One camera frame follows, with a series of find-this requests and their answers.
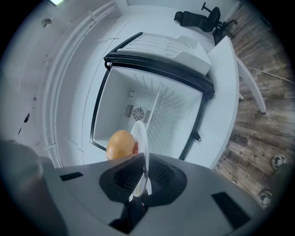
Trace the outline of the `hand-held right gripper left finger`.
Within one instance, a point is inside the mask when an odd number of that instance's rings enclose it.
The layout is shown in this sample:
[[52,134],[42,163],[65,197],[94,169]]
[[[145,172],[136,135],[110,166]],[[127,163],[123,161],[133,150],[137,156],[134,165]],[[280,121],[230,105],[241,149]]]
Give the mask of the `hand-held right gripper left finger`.
[[118,231],[133,229],[129,197],[143,174],[143,154],[58,168],[74,198],[94,217]]

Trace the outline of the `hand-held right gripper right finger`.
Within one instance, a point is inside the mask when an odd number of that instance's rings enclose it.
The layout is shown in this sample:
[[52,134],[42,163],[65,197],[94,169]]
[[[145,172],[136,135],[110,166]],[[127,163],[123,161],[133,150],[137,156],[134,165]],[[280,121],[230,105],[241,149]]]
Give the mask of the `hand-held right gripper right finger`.
[[151,155],[149,178],[138,236],[249,235],[263,213],[249,194],[200,165]]

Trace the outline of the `orange bread bun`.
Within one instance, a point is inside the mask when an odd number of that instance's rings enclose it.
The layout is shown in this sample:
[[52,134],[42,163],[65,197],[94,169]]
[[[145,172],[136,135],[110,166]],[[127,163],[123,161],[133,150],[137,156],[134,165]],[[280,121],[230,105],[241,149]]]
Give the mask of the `orange bread bun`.
[[126,130],[115,132],[106,148],[107,160],[119,159],[125,156],[138,154],[138,142]]

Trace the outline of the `white round plate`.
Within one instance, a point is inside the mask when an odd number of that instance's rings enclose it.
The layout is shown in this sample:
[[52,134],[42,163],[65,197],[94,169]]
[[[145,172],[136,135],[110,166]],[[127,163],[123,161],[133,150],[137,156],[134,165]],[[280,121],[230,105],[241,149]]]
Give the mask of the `white round plate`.
[[144,126],[144,123],[142,121],[136,121],[133,125],[133,128],[131,130],[131,134],[134,137],[135,145],[133,148],[133,154],[143,154],[144,163],[142,167],[142,171],[140,171],[141,178],[139,182],[137,183],[135,189],[129,196],[129,201],[132,201],[134,197],[140,197],[144,193],[147,193],[147,195],[152,194],[152,186],[151,181],[149,178],[149,147],[148,147],[148,136],[147,131]]

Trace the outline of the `black oven with door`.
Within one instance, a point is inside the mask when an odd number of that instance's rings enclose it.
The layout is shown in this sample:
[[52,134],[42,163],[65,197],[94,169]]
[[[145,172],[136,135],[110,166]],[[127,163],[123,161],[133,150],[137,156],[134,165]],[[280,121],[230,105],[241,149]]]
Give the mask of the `black oven with door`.
[[204,104],[215,93],[209,71],[212,63],[196,40],[139,32],[105,57],[103,78],[92,119],[91,142],[105,150],[118,130],[131,131],[136,121],[147,124],[161,83],[177,82],[202,93],[199,112],[181,156],[184,160],[194,139]]

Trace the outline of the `white table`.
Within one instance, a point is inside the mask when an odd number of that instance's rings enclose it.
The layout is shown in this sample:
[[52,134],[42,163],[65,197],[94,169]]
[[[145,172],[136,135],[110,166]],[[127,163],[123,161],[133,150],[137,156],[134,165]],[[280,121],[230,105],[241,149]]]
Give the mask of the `white table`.
[[210,75],[214,82],[214,97],[206,104],[198,133],[201,141],[190,146],[185,161],[213,168],[224,152],[232,133],[239,101],[239,79],[252,92],[261,113],[266,105],[253,76],[236,56],[229,37],[224,37],[208,57],[212,63]]

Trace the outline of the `person's left shoe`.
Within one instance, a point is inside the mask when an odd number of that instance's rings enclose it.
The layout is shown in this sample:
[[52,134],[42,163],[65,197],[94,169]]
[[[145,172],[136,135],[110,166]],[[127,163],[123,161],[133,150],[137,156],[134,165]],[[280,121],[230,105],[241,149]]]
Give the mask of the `person's left shoe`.
[[271,204],[272,193],[269,189],[260,192],[258,199],[263,208],[267,208]]

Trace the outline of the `person's shoe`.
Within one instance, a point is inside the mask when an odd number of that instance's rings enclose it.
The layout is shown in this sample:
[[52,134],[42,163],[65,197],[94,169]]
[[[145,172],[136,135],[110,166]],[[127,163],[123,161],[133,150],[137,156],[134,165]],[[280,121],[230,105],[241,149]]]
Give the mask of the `person's shoe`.
[[269,189],[260,192],[258,199],[263,208],[267,208],[271,204],[272,193]]
[[275,170],[285,163],[286,158],[283,155],[275,155],[271,160],[271,165]]

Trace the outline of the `person's right shoe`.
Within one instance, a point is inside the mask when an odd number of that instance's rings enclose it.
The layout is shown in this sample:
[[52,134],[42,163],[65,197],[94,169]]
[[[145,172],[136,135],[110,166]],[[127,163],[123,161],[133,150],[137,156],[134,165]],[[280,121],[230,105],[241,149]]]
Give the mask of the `person's right shoe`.
[[286,158],[283,155],[275,155],[271,160],[271,165],[275,170],[285,163]]

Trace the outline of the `black office chair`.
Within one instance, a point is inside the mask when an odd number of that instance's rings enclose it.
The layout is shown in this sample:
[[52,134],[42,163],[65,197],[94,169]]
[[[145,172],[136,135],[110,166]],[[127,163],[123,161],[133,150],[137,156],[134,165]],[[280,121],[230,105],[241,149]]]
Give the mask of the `black office chair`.
[[206,10],[209,12],[208,17],[200,14],[195,14],[188,11],[176,12],[174,21],[179,22],[183,27],[197,27],[200,28],[205,33],[212,33],[213,36],[221,37],[224,33],[233,39],[235,35],[230,33],[227,28],[233,23],[237,25],[236,20],[231,20],[228,22],[221,22],[221,12],[218,7],[214,7],[212,10],[206,7],[204,2],[201,10]]

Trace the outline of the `white wall conduit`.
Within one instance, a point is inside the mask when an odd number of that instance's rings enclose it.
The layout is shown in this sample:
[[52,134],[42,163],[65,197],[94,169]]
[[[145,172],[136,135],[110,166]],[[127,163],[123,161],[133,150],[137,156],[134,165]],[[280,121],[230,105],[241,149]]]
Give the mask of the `white wall conduit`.
[[110,0],[95,11],[86,13],[81,20],[66,31],[54,49],[55,55],[51,56],[49,68],[45,73],[46,81],[41,100],[41,143],[45,155],[57,168],[62,167],[62,162],[58,152],[56,116],[58,97],[66,70],[86,35],[116,8],[115,2]]

